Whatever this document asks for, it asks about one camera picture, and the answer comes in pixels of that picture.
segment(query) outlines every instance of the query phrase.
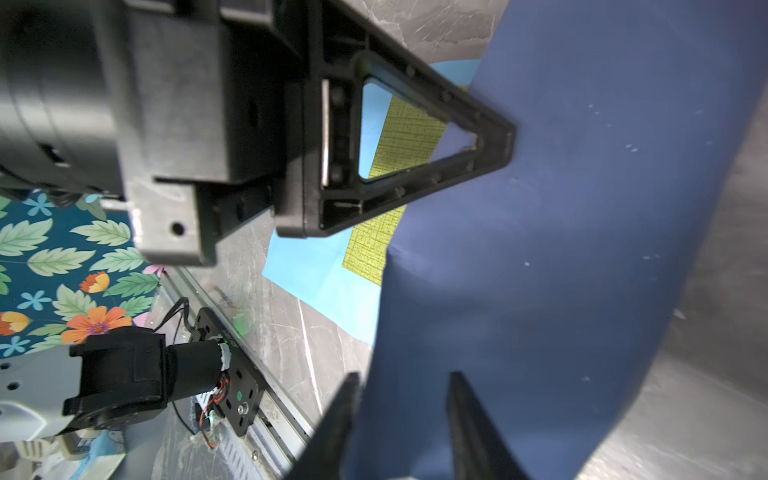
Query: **blue flower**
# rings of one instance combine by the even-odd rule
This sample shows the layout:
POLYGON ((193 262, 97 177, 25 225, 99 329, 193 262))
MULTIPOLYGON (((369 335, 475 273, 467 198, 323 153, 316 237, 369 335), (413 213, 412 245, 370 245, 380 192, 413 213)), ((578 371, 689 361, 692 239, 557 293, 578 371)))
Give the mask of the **blue flower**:
POLYGON ((31 207, 29 212, 27 212, 27 215, 30 217, 34 217, 38 214, 38 212, 42 212, 46 217, 51 216, 51 211, 48 209, 48 207, 53 207, 53 204, 48 201, 48 197, 45 194, 39 194, 36 201, 28 198, 22 203, 31 207))
POLYGON ((15 336, 11 339, 10 343, 3 343, 0 344, 0 350, 5 350, 5 353, 3 353, 3 357, 9 357, 13 355, 13 352, 19 352, 24 353, 26 351, 26 348, 24 348, 23 345, 26 345, 31 340, 22 340, 20 336, 15 336))
POLYGON ((29 308, 31 306, 32 308, 34 308, 38 312, 40 310, 43 310, 43 305, 42 304, 45 303, 45 302, 50 302, 51 301, 51 299, 49 299, 46 296, 43 296, 43 294, 45 294, 45 291, 43 291, 43 290, 38 290, 37 293, 34 296, 32 296, 32 295, 30 295, 29 293, 26 293, 26 292, 22 293, 22 298, 24 300, 29 300, 29 301, 28 302, 19 303, 16 306, 16 308, 24 310, 24 309, 27 309, 27 308, 29 308))

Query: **black cylindrical motor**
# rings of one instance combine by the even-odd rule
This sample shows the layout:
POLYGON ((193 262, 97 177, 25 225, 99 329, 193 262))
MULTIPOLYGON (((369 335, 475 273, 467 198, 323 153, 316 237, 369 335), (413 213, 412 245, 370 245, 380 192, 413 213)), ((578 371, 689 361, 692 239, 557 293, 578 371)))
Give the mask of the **black cylindrical motor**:
POLYGON ((85 0, 0 2, 0 188, 123 194, 85 0))

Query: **teal floral wallpaper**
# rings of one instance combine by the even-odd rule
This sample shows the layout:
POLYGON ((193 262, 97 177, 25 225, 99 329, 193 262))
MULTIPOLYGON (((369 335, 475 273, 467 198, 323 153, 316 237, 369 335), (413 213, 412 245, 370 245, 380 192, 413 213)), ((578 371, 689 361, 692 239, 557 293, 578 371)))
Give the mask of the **teal floral wallpaper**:
POLYGON ((84 195, 58 210, 43 193, 0 197, 0 356, 143 326, 162 266, 131 242, 127 214, 84 195))

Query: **yellow textured fabric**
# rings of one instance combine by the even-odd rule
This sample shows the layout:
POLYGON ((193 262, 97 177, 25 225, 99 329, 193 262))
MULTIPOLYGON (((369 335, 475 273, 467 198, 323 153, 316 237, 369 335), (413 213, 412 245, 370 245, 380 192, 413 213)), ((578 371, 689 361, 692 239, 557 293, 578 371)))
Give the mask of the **yellow textured fabric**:
MULTIPOLYGON (((429 162, 445 128, 442 122, 392 97, 369 178, 429 162)), ((381 285, 386 248, 405 211, 403 206, 354 227, 344 268, 381 285)))

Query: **light blue paper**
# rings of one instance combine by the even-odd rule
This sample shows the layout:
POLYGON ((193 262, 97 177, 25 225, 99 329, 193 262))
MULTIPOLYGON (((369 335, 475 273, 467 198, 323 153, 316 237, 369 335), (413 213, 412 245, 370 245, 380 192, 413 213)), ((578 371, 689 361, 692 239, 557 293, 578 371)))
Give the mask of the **light blue paper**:
MULTIPOLYGON (((444 61, 432 67, 457 85, 475 75, 479 60, 444 61)), ((384 128, 392 94, 373 85, 363 92, 360 127, 361 177, 367 177, 384 128)), ((381 287, 342 266, 352 229, 327 238, 294 239, 272 234, 263 275, 369 345, 376 336, 381 287)))

